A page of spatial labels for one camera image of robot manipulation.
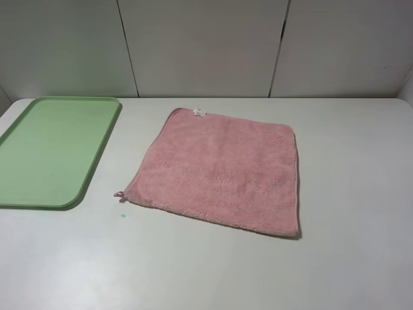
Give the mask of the pink terry towel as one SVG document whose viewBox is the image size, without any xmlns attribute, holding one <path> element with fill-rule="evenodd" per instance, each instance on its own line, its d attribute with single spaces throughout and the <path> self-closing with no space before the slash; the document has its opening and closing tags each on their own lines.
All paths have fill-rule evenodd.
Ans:
<svg viewBox="0 0 413 310">
<path fill-rule="evenodd" d="M 122 202 L 269 236 L 299 234 L 297 147 L 288 125 L 177 108 Z"/>
</svg>

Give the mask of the green plastic tray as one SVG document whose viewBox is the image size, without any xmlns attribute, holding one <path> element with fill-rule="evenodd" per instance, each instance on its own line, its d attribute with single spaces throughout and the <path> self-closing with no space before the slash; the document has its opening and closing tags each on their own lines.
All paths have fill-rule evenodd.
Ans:
<svg viewBox="0 0 413 310">
<path fill-rule="evenodd" d="M 32 100 L 1 136 L 1 208 L 75 207 L 85 195 L 121 109 L 116 98 Z"/>
</svg>

